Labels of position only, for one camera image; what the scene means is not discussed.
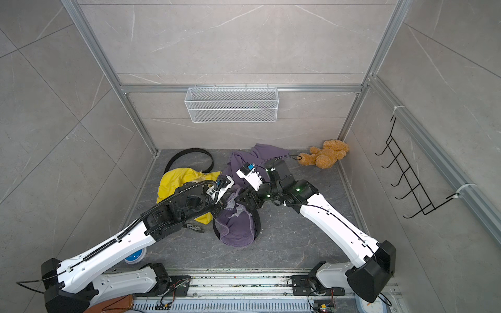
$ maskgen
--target floor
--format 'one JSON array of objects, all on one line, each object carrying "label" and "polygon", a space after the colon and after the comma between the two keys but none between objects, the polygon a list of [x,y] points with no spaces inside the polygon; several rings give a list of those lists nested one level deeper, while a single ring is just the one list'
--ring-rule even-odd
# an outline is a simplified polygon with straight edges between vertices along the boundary
[{"label": "floor", "polygon": [[[142,191],[131,219],[154,205],[158,183],[169,159],[180,150],[162,150]],[[232,150],[209,150],[214,157],[214,170],[222,170]],[[297,154],[300,150],[291,150]],[[315,166],[300,166],[286,160],[296,179],[309,180],[325,198],[349,221],[356,224],[354,213],[341,182],[338,168],[322,170]],[[172,168],[193,167],[203,170],[210,164],[201,153],[185,155]],[[245,248],[221,243],[212,225],[200,226],[205,233],[183,229],[153,246],[140,265],[164,263],[166,268],[311,268],[319,261],[347,262],[344,252],[315,224],[290,208],[276,207],[266,202],[259,210],[262,230],[255,242]]]}]

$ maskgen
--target teddy bear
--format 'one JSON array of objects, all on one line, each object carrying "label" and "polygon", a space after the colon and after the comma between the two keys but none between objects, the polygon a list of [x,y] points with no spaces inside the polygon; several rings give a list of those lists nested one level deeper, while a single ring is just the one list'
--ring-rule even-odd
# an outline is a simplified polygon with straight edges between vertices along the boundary
[{"label": "teddy bear", "polygon": [[345,157],[346,153],[350,151],[348,144],[341,140],[333,139],[326,140],[322,149],[311,147],[310,153],[300,153],[301,165],[316,165],[320,168],[331,168],[337,160]]}]

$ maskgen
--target wall hook rack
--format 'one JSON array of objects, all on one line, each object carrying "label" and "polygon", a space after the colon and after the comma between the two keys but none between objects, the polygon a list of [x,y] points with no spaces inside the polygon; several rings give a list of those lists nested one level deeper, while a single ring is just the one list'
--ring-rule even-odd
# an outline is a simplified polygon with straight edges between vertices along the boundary
[{"label": "wall hook rack", "polygon": [[[407,197],[409,194],[412,194],[414,196],[414,199],[416,199],[417,201],[417,204],[419,205],[419,211],[417,211],[415,214],[413,214],[412,216],[405,216],[403,215],[403,217],[405,218],[413,218],[415,217],[416,215],[418,215],[419,213],[423,213],[424,215],[427,215],[427,214],[430,214],[431,212],[433,212],[434,210],[438,209],[439,207],[443,206],[444,204],[448,203],[449,201],[451,201],[452,199],[456,199],[458,196],[459,196],[459,193],[458,192],[455,192],[453,193],[452,195],[448,196],[445,198],[445,201],[439,205],[435,205],[433,204],[433,202],[431,201],[430,197],[428,196],[428,193],[426,192],[426,189],[424,189],[424,186],[423,184],[421,183],[421,181],[419,180],[419,177],[417,177],[416,173],[414,172],[414,169],[412,168],[412,166],[410,165],[409,161],[407,160],[407,158],[405,157],[405,154],[402,152],[402,150],[400,149],[400,146],[398,145],[398,143],[395,141],[395,138],[393,138],[393,128],[395,127],[395,121],[396,121],[396,118],[395,116],[392,116],[391,117],[391,120],[390,122],[393,122],[393,125],[391,126],[391,131],[390,131],[390,135],[388,136],[388,139],[386,139],[386,147],[384,148],[383,152],[381,153],[375,153],[377,156],[380,156],[382,155],[386,149],[388,149],[391,154],[393,155],[393,160],[391,161],[391,163],[388,165],[388,166],[382,166],[382,168],[389,168],[394,162],[397,163],[398,167],[400,168],[400,171],[402,172],[402,174],[400,175],[400,179],[398,180],[398,182],[396,183],[396,185],[394,184],[391,184],[393,187],[396,187],[398,186],[401,182],[402,182],[402,178],[405,178],[405,181],[407,182],[407,185],[409,186],[410,188],[410,191],[407,192],[403,197],[401,198],[398,198],[398,197],[395,197],[395,199],[397,200],[402,200],[403,198]],[[390,144],[391,143],[395,143],[395,146],[397,147],[398,151],[393,151],[393,149],[390,147]],[[400,162],[398,161],[398,156],[402,155],[402,157],[404,158],[405,162],[407,163],[407,165],[404,165],[402,166],[402,164],[400,164]],[[417,184],[412,187],[410,182],[409,182],[409,177],[407,177],[407,175],[414,175],[414,177],[416,178],[417,180]],[[417,195],[415,194],[415,190],[420,187],[420,189],[424,192],[424,194],[426,195],[426,198],[428,199],[428,204],[426,206],[422,206],[421,205],[421,202],[419,202],[419,199],[417,198]],[[429,210],[428,212],[425,212],[424,210],[428,207],[432,207],[433,209],[432,210]]]}]

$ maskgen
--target gray marble wall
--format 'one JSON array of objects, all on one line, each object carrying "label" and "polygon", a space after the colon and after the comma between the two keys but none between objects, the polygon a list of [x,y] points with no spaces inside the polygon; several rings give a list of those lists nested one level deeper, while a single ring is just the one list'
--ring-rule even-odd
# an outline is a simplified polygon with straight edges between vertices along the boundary
[{"label": "gray marble wall", "polygon": [[[479,188],[501,208],[501,24],[499,1],[414,1],[378,76]],[[395,278],[413,312],[497,312],[501,251],[460,200],[429,215],[419,208],[391,155],[376,156],[392,112],[370,92],[342,160],[369,230],[395,241]],[[399,122],[393,131],[432,202],[454,193]],[[424,200],[423,192],[418,198]]]},{"label": "gray marble wall", "polygon": [[413,4],[378,76],[501,210],[501,2],[444,2]]},{"label": "gray marble wall", "polygon": [[59,0],[2,3],[0,99],[0,311],[46,312],[15,281],[115,233],[151,154]]},{"label": "gray marble wall", "polygon": [[[359,84],[392,0],[81,0],[124,84]],[[276,123],[189,119],[182,94],[131,94],[155,144],[307,148],[337,138],[354,94],[281,93]],[[202,133],[224,133],[208,141]]]}]

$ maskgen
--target white wire basket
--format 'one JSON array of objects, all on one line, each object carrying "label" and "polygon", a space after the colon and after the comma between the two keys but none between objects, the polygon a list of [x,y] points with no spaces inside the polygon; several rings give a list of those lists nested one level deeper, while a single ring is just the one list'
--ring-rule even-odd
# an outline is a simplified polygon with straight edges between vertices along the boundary
[{"label": "white wire basket", "polygon": [[184,103],[193,123],[276,122],[279,93],[273,87],[193,87]]}]

